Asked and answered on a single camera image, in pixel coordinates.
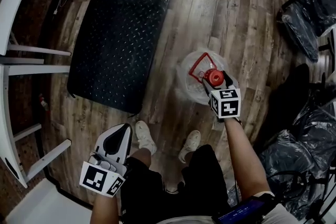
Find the person's black shorts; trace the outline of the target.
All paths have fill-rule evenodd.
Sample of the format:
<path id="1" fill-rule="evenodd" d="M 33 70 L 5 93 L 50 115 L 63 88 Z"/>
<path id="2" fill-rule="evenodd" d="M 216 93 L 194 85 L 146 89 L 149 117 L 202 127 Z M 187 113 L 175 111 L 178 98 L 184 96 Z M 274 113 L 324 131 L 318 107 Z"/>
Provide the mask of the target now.
<path id="1" fill-rule="evenodd" d="M 210 145 L 203 145 L 182 169 L 184 186 L 177 194 L 164 190 L 162 177 L 129 157 L 121 187 L 123 224 L 157 224 L 185 216 L 213 216 L 230 210 L 223 172 Z"/>

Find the person's left leg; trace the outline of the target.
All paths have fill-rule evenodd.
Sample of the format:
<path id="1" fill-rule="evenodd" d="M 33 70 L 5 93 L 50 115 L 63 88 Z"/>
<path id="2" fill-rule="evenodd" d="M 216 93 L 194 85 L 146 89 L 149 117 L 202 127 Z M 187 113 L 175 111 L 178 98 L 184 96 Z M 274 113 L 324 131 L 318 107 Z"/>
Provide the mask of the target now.
<path id="1" fill-rule="evenodd" d="M 147 148 L 140 148 L 131 155 L 131 157 L 138 159 L 147 167 L 151 166 L 151 156 L 151 152 Z"/>

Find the black screen device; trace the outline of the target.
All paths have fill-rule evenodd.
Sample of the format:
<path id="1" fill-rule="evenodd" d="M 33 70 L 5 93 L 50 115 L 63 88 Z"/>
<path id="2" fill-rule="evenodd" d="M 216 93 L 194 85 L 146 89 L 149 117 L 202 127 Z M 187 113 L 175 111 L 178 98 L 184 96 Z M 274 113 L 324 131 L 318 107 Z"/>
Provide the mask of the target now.
<path id="1" fill-rule="evenodd" d="M 212 216 L 212 220 L 216 224 L 261 224 L 266 215 L 278 204 L 278 200 L 271 194 L 251 196 L 235 205 L 230 211 Z"/>

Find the water jug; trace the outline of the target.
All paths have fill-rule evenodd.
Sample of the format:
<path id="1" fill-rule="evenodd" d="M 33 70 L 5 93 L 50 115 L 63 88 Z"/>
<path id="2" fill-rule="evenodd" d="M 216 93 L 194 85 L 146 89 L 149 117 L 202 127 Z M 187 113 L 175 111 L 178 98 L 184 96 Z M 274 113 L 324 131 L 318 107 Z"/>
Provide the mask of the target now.
<path id="1" fill-rule="evenodd" d="M 199 49 L 188 54 L 176 67 L 177 78 L 182 92 L 191 101 L 207 105 L 208 94 L 202 85 L 202 78 L 210 69 L 229 73 L 225 58 L 208 49 Z"/>

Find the person's right white shoe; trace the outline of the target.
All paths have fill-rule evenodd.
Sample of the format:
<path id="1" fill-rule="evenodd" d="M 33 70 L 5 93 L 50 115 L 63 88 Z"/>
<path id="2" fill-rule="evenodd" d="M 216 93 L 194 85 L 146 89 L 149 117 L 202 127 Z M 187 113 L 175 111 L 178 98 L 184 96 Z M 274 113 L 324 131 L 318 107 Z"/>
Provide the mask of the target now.
<path id="1" fill-rule="evenodd" d="M 194 152 L 197 150 L 201 142 L 201 133 L 198 130 L 193 130 L 186 138 L 186 141 L 179 152 L 179 160 L 185 164 L 185 157 L 188 153 Z"/>

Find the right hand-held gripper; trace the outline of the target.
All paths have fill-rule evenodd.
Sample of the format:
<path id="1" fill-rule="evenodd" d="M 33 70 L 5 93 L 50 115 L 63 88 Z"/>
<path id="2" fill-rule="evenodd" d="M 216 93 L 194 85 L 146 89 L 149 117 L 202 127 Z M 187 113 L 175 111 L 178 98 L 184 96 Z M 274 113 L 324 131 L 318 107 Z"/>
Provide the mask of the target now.
<path id="1" fill-rule="evenodd" d="M 240 117 L 241 94 L 238 86 L 229 74 L 222 71 L 225 81 L 225 90 L 219 90 L 212 86 L 206 79 L 202 78 L 202 84 L 206 93 L 209 93 L 210 107 L 218 119 Z"/>

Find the person's left forearm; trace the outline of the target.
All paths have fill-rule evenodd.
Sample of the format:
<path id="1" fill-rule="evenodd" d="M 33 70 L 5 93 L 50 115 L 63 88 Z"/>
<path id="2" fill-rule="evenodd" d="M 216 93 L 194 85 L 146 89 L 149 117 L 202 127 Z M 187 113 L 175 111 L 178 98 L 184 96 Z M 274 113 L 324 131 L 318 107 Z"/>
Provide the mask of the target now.
<path id="1" fill-rule="evenodd" d="M 119 224 L 118 200 L 96 194 L 90 224 Z"/>

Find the person's white shoe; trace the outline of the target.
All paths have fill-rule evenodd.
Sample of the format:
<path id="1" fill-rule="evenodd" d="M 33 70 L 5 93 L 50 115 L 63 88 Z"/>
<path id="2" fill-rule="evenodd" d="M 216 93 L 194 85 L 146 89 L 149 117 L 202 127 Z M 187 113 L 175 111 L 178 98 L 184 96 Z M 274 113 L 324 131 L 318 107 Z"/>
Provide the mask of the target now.
<path id="1" fill-rule="evenodd" d="M 201 142 L 201 133 L 198 130 L 193 130 L 186 138 L 186 141 L 179 152 L 179 160 L 185 164 L 185 157 L 188 153 L 194 152 L 197 150 Z"/>
<path id="2" fill-rule="evenodd" d="M 145 148 L 151 155 L 156 153 L 157 147 L 151 136 L 150 129 L 144 121 L 138 121 L 135 124 L 135 133 L 138 139 L 139 149 Z"/>

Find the person's left white shoe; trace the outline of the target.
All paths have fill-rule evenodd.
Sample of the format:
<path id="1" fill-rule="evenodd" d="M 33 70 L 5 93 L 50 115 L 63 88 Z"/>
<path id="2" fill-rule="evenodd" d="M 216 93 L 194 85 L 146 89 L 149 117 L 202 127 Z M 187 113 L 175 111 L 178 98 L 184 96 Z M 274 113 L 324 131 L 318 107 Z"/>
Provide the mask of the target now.
<path id="1" fill-rule="evenodd" d="M 145 148 L 151 155 L 156 153 L 157 147 L 151 136 L 150 129 L 144 121 L 138 121 L 135 124 L 135 133 L 138 139 L 139 149 Z"/>

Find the black platform trolley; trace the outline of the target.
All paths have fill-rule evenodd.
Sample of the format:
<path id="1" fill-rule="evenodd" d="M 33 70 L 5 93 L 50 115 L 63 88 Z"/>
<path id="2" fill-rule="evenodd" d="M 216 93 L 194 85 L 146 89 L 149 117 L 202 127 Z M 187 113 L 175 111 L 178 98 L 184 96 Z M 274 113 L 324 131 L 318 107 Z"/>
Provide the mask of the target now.
<path id="1" fill-rule="evenodd" d="M 170 0 L 90 0 L 72 53 L 67 89 L 138 114 Z"/>

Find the person's right forearm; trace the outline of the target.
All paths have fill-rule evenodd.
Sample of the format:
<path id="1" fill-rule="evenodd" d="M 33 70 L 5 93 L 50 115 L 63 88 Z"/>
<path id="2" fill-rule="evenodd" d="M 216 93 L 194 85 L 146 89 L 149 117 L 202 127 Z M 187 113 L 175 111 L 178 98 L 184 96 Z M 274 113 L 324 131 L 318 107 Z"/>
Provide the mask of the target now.
<path id="1" fill-rule="evenodd" d="M 266 173 L 243 127 L 233 119 L 225 119 L 230 157 L 243 200 L 259 194 L 271 194 Z"/>

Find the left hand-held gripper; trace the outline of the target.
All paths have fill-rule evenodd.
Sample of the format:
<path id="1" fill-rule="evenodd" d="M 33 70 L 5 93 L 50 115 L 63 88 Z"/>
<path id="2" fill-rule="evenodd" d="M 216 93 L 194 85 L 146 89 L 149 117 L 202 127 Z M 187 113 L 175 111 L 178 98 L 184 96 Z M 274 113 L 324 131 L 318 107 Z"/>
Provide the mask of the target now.
<path id="1" fill-rule="evenodd" d="M 125 160 L 130 154 L 132 127 L 128 123 L 115 125 L 103 132 L 95 144 L 95 152 L 83 162 L 79 184 L 98 194 L 114 197 L 127 171 L 126 166 L 114 160 Z"/>

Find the red bottle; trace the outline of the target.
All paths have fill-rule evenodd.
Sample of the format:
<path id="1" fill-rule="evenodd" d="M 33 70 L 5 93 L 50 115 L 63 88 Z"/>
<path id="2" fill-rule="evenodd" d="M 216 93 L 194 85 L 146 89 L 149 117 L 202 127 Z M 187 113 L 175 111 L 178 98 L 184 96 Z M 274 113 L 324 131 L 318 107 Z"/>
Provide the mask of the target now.
<path id="1" fill-rule="evenodd" d="M 46 112 L 49 111 L 49 105 L 42 94 L 39 95 L 39 102 Z"/>

